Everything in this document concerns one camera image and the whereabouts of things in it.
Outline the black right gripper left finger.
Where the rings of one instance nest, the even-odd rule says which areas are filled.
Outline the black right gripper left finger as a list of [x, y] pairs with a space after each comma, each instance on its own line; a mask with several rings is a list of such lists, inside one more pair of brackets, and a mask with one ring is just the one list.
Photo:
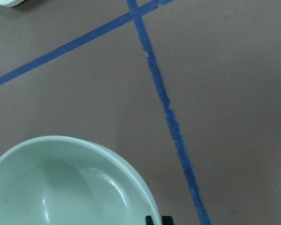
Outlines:
[[145, 217], [146, 225], [155, 225], [152, 216]]

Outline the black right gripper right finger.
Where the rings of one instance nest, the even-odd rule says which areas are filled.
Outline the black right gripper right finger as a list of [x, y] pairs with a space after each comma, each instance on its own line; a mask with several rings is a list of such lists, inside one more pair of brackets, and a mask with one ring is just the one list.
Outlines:
[[174, 225], [172, 216], [161, 216], [162, 225]]

